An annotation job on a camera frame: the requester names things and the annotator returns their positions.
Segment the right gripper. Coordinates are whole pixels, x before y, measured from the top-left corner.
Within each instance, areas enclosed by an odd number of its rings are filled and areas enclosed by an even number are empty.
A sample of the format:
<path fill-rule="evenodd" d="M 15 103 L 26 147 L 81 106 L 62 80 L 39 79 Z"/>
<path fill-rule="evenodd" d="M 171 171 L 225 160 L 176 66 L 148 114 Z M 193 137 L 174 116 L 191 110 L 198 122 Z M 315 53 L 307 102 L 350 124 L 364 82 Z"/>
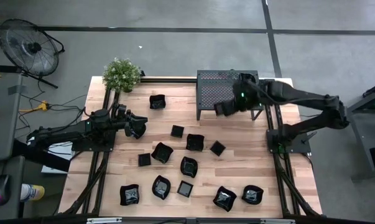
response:
<path fill-rule="evenodd" d="M 244 92 L 238 93 L 232 100 L 215 103 L 217 116 L 230 116 L 237 112 L 243 112 L 248 109 L 248 98 Z"/>

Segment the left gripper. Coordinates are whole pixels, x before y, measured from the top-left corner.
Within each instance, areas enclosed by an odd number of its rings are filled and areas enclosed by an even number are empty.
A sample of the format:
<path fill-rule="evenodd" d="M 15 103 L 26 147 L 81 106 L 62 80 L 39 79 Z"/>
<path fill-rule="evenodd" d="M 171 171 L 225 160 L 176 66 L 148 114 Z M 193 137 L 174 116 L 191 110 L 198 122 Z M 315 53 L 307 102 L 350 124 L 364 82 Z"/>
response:
<path fill-rule="evenodd" d="M 146 123 L 148 118 L 144 116 L 138 116 L 131 112 L 131 110 L 126 110 L 125 112 L 124 132 L 127 137 L 134 137 L 135 139 L 140 139 L 143 137 L 146 131 Z"/>

